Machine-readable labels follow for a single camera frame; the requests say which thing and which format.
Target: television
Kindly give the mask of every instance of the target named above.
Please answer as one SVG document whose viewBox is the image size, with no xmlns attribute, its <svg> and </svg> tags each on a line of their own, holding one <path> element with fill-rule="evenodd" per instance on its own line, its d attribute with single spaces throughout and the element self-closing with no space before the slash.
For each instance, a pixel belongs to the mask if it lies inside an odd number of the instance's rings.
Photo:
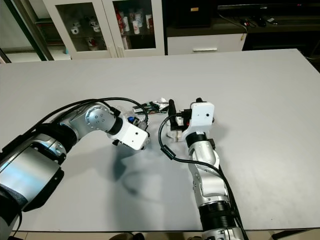
<svg viewBox="0 0 320 240">
<path fill-rule="evenodd" d="M 320 0 L 217 0 L 216 4 L 218 11 L 241 9 L 291 9 L 296 11 L 304 11 L 306 9 L 319 8 Z"/>
</svg>

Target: white floor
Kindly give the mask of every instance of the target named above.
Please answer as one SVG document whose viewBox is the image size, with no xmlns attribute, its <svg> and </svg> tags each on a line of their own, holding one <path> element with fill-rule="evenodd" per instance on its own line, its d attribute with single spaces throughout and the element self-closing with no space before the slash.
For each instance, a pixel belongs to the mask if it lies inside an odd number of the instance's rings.
<svg viewBox="0 0 320 240">
<path fill-rule="evenodd" d="M 48 46 L 54 60 L 71 60 L 69 54 L 65 54 L 64 46 Z M 12 63 L 40 62 L 40 58 L 35 52 L 7 53 L 7 57 Z"/>
</svg>

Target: black cord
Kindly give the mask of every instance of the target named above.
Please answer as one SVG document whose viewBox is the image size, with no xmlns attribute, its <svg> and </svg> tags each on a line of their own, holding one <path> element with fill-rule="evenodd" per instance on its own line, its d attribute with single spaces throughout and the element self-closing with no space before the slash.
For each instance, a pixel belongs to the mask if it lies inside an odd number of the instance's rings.
<svg viewBox="0 0 320 240">
<path fill-rule="evenodd" d="M 17 209 L 17 214 L 19 216 L 19 224 L 18 224 L 18 227 L 16 228 L 16 230 L 14 231 L 14 234 L 12 235 L 14 237 L 17 234 L 17 232 L 19 231 L 21 223 L 22 223 L 21 207 L 17 203 L 16 199 L 4 187 L 0 186 L 0 190 L 2 191 L 2 193 L 4 193 L 6 195 L 7 198 L 9 198 L 11 201 L 13 201 L 14 204 L 16 205 L 15 207 Z"/>
<path fill-rule="evenodd" d="M 250 26 L 251 28 L 256 28 L 256 27 L 257 27 L 257 25 L 254 24 L 251 20 L 249 20 L 248 22 L 249 22 L 249 26 Z"/>
<path fill-rule="evenodd" d="M 241 229 L 241 232 L 243 234 L 243 237 L 245 240 L 249 240 L 248 236 L 247 236 L 247 233 L 244 229 L 244 226 L 243 226 L 243 223 L 242 223 L 242 220 L 241 220 L 241 217 L 240 217 L 240 213 L 239 213 L 239 209 L 238 209 L 238 206 L 237 206 L 237 203 L 236 203 L 236 200 L 235 200 L 235 196 L 231 190 L 231 186 L 224 174 L 224 172 L 222 171 L 221 167 L 216 168 L 215 166 L 207 163 L 207 162 L 203 162 L 203 161 L 194 161 L 194 160 L 188 160 L 188 159 L 182 159 L 182 158 L 179 158 L 179 157 L 176 157 L 176 154 L 167 146 L 167 145 L 164 145 L 163 142 L 162 142 L 162 138 L 161 138 L 161 135 L 162 135 L 162 131 L 163 131 L 163 128 L 166 124 L 167 121 L 169 121 L 171 118 L 175 118 L 177 117 L 178 115 L 177 114 L 173 114 L 173 115 L 170 115 L 170 116 L 167 116 L 160 124 L 159 126 L 159 130 L 158 130 L 158 142 L 159 142 L 159 145 L 160 145 L 160 149 L 171 159 L 171 160 L 175 160 L 177 162 L 180 162 L 180 163 L 186 163 L 186 164 L 198 164 L 198 165 L 203 165 L 203 166 L 206 166 L 208 168 L 211 168 L 213 169 L 215 172 L 217 172 L 220 176 L 220 178 L 224 181 L 224 184 L 226 186 L 226 189 L 228 191 L 228 196 L 229 196 L 229 200 L 230 200 L 230 206 L 231 208 L 234 210 L 234 213 L 235 213 L 235 220 L 239 226 L 239 228 Z"/>
<path fill-rule="evenodd" d="M 236 22 L 234 22 L 234 21 L 232 21 L 232 20 L 230 20 L 230 19 L 222 16 L 219 12 L 217 12 L 217 14 L 220 16 L 220 18 L 228 21 L 229 23 L 232 23 L 233 25 L 236 25 L 236 26 L 238 26 L 238 27 L 240 27 L 240 28 L 244 28 L 244 29 L 245 29 L 245 32 L 248 33 L 248 29 L 246 28 L 246 26 L 243 26 L 243 25 L 241 25 L 241 24 L 238 24 L 238 23 L 236 23 Z"/>
<path fill-rule="evenodd" d="M 113 101 L 113 100 L 120 100 L 120 101 L 126 101 L 126 102 L 131 102 L 133 104 L 136 104 L 137 106 L 139 106 L 144 113 L 144 122 L 148 123 L 148 112 L 147 110 L 137 101 L 132 100 L 130 98 L 126 98 L 126 97 L 105 97 L 105 98 L 98 98 L 98 99 L 86 99 L 86 100 L 81 100 L 81 101 L 76 101 L 73 103 L 70 103 L 68 105 L 62 106 L 60 108 L 58 108 L 57 110 L 52 111 L 51 113 L 49 113 L 48 115 L 46 115 L 45 117 L 43 117 L 40 121 L 38 121 L 35 125 L 33 125 L 29 130 L 27 130 L 24 135 L 26 134 L 30 134 L 32 131 L 34 131 L 40 124 L 42 124 L 44 121 L 48 120 L 49 118 L 51 118 L 52 116 L 60 113 L 61 111 L 70 108 L 69 110 L 65 111 L 64 113 L 62 113 L 58 119 L 61 119 L 62 117 L 68 115 L 69 113 L 71 113 L 72 111 L 74 111 L 75 109 L 82 107 L 86 104 L 89 103 L 96 103 L 96 102 L 104 102 L 104 101 Z M 106 104 L 106 106 L 108 108 L 111 108 L 107 103 L 104 102 L 104 104 Z"/>
</svg>

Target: drawer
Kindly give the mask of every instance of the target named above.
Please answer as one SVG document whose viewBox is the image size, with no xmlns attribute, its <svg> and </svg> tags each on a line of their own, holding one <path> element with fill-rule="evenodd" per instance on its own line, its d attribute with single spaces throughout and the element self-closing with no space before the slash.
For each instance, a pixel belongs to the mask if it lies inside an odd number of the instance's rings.
<svg viewBox="0 0 320 240">
<path fill-rule="evenodd" d="M 242 33 L 168 37 L 168 55 L 239 52 L 245 40 Z"/>
</svg>

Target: red bottle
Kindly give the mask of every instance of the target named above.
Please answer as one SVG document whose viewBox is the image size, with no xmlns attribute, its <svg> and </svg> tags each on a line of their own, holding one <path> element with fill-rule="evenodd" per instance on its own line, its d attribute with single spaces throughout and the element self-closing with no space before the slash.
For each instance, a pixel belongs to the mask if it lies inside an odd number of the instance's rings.
<svg viewBox="0 0 320 240">
<path fill-rule="evenodd" d="M 118 22 L 120 34 L 123 35 L 124 34 L 124 24 L 122 22 L 121 15 L 116 7 L 115 7 L 115 16 L 116 16 L 116 20 Z"/>
</svg>

